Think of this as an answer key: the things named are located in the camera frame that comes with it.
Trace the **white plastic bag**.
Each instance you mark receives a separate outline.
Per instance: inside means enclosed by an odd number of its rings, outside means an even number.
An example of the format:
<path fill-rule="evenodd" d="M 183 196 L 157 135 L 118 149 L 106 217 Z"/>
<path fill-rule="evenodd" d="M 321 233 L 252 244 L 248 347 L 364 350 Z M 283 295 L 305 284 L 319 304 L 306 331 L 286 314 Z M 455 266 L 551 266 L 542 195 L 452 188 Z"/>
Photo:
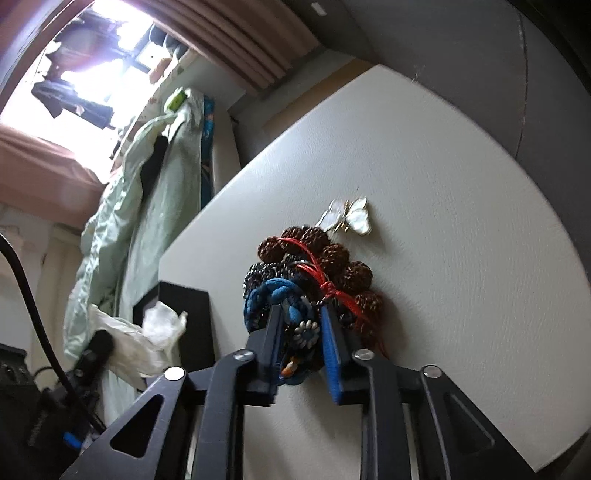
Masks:
<path fill-rule="evenodd" d="M 143 324 L 138 326 L 111 317 L 92 304 L 88 308 L 88 319 L 94 331 L 105 330 L 113 339 L 108 369 L 137 390 L 146 388 L 146 379 L 181 365 L 178 344 L 186 331 L 185 311 L 177 314 L 157 301 L 145 311 Z"/>

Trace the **white gold butterfly brooch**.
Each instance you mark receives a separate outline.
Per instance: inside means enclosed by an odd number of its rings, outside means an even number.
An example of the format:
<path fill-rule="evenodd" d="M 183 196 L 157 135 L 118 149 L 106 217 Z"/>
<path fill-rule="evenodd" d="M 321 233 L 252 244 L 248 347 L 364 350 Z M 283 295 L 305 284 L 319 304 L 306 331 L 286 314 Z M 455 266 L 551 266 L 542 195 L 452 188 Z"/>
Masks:
<path fill-rule="evenodd" d="M 372 226 L 368 199 L 363 197 L 353 201 L 332 200 L 315 226 L 325 232 L 352 230 L 359 235 L 369 235 Z"/>

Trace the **hanging dark clothes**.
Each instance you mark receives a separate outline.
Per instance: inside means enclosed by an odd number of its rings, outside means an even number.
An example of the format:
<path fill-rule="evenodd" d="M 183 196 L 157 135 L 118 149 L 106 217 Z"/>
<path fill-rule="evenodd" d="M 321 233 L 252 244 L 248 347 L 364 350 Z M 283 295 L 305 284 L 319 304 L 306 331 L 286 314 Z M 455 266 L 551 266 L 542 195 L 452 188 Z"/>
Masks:
<path fill-rule="evenodd" d="M 69 83 L 43 80 L 33 85 L 31 93 L 53 118 L 57 118 L 67 110 L 99 129 L 113 129 L 111 125 L 113 109 L 108 105 L 79 97 Z"/>

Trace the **pink curtain right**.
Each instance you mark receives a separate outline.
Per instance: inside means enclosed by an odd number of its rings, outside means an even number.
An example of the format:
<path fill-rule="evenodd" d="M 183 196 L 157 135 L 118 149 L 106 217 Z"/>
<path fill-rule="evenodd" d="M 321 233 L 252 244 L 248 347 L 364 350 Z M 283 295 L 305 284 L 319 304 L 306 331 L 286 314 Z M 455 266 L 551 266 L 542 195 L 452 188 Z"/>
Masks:
<path fill-rule="evenodd" d="M 321 42 L 281 1 L 130 3 L 256 94 L 276 85 Z"/>

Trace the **white wall switch plate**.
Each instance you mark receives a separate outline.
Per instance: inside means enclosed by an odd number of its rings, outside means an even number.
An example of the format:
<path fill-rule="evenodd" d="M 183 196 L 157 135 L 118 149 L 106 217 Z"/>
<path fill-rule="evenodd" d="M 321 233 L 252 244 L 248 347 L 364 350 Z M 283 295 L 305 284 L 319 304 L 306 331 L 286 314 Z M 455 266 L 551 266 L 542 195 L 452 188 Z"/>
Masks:
<path fill-rule="evenodd" d="M 322 7 L 322 5 L 318 2 L 312 2 L 311 3 L 311 8 L 314 9 L 315 13 L 318 14 L 318 16 L 324 17 L 328 15 L 328 12 L 325 11 L 325 8 Z"/>

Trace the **pink curtain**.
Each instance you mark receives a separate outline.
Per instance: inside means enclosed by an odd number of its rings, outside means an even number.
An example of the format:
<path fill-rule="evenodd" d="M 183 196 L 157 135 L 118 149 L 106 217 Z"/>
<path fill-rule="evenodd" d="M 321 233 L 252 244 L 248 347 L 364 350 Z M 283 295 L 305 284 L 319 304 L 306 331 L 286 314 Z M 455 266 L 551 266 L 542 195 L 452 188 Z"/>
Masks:
<path fill-rule="evenodd" d="M 1 202 L 39 218 L 83 229 L 104 185 L 69 150 L 1 127 Z"/>
<path fill-rule="evenodd" d="M 321 42 L 281 1 L 130 3 L 256 94 L 276 85 Z"/>

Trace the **light green duvet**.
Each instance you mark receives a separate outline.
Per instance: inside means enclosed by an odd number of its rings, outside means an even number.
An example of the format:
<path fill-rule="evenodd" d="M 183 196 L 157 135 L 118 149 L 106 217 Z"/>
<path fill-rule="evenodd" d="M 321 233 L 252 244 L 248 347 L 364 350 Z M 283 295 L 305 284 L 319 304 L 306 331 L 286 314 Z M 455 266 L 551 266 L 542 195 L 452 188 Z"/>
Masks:
<path fill-rule="evenodd" d="M 92 335 L 89 308 L 129 321 L 158 282 L 160 258 L 211 200 L 214 101 L 193 89 L 176 111 L 149 120 L 105 187 L 80 240 L 82 261 L 63 323 L 67 358 Z"/>

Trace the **pink curtain left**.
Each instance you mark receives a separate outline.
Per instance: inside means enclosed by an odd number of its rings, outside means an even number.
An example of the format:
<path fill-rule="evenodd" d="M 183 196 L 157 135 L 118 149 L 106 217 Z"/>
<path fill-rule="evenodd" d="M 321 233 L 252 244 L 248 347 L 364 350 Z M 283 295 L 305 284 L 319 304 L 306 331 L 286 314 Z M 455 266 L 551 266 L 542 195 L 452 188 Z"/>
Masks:
<path fill-rule="evenodd" d="M 39 218 L 83 229 L 104 185 L 69 150 L 1 127 L 1 202 Z"/>

